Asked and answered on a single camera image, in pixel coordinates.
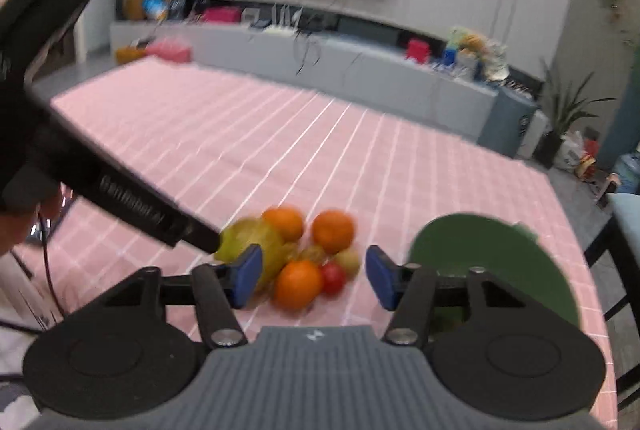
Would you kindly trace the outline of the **person's hand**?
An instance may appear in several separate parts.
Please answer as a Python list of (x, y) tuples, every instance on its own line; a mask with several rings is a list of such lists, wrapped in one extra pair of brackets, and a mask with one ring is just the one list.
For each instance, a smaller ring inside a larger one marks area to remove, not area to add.
[(61, 210), (62, 195), (58, 193), (46, 199), (30, 213), (2, 213), (0, 217), (0, 256), (4, 256), (14, 246), (24, 242), (38, 216), (55, 219)]

